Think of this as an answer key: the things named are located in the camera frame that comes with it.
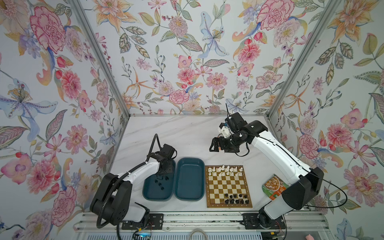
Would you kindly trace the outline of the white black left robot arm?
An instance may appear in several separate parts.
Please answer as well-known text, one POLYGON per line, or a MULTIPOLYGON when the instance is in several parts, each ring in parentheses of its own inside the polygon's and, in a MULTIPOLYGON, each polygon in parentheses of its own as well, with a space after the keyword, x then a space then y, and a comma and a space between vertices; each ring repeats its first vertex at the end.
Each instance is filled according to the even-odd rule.
POLYGON ((91 202, 90 211, 97 215, 98 229, 108 224, 117 226, 129 212, 134 184, 140 184, 152 175, 166 175, 173 172, 172 165, 177 150, 165 144, 159 151, 149 153, 144 162, 124 173, 106 174, 91 202))

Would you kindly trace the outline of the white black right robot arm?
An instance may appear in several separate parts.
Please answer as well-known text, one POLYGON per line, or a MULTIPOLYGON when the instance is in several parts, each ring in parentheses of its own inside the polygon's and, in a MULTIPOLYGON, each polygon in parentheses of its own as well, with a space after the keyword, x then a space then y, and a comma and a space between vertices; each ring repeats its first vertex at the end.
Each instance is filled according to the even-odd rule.
POLYGON ((285 176, 288 188, 258 212, 262 228, 271 228, 275 220, 301 210, 318 195, 324 177, 320 168, 312 169, 290 153, 260 121, 247 123, 240 115, 226 118, 219 125, 219 136, 213 138, 210 152, 237 154, 240 146, 260 150, 285 176))

